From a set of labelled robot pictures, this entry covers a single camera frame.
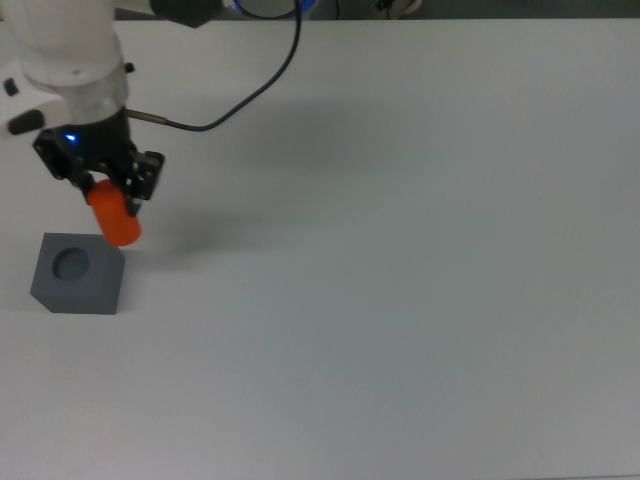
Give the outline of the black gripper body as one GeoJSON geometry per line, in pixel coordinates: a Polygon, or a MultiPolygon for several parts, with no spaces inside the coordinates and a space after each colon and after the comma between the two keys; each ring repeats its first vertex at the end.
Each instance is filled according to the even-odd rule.
{"type": "Polygon", "coordinates": [[[137,152],[125,108],[98,122],[64,125],[63,147],[118,184],[129,179],[137,152]]]}

